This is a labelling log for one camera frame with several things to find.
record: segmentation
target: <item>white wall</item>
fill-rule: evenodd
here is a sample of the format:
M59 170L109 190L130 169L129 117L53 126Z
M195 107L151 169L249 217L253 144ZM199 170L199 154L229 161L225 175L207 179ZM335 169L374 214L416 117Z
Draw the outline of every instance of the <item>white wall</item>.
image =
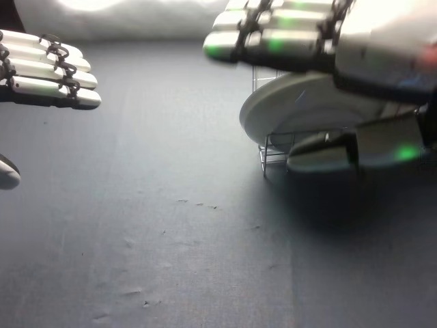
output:
M26 32L64 41L205 37L228 0L15 0Z

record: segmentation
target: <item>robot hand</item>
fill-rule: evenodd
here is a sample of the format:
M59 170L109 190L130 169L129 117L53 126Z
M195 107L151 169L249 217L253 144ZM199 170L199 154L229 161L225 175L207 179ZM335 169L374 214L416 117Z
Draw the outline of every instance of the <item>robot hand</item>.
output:
M55 36L0 30L0 102L95 109L102 101L90 70L80 50ZM0 189L19 183L18 168L0 155Z
M231 0L204 51L214 60L317 70L339 89L426 103L437 88L435 0Z

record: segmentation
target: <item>robotic hand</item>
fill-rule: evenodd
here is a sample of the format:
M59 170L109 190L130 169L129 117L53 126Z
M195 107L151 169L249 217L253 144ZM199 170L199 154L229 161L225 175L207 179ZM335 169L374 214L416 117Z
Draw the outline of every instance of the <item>robotic hand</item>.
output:
M212 29L203 49L213 60L325 72L341 90L426 106L305 140L292 148L290 170L389 166L434 147L437 1L231 0Z
M0 102L95 109L96 78L82 52L52 35L0 30ZM0 154L0 189L13 189L20 172Z

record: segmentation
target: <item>plate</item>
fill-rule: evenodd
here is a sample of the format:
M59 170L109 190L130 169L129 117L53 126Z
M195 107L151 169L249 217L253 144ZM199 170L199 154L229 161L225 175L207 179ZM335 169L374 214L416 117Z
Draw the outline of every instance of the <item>plate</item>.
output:
M240 123L255 143L263 146L270 133L298 133L270 138L273 150L288 153L299 142L326 131L352 128L379 118L386 102L338 90L327 74L286 74L253 92L240 111Z

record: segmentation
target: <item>dish rack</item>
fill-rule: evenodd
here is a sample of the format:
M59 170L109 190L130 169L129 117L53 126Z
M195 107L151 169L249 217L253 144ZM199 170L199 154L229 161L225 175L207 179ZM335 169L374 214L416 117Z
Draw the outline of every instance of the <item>dish rack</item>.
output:
M261 86L271 82L278 77L287 74L286 72L281 72L279 70L268 70L267 72L262 72L259 66L252 67L252 93L256 92ZM263 177L266 177L267 165L274 164L284 164L286 168L288 153L280 152L272 149L274 145L272 145L270 138L273 136L283 136L290 137L291 142L287 143L276 143L275 146L294 146L294 142L297 135L304 134L327 134L332 131L341 131L344 128L336 128L328 131L293 131L293 132L285 132L285 133L269 133L266 135L264 145L258 145L259 159L261 161L261 168L263 172Z

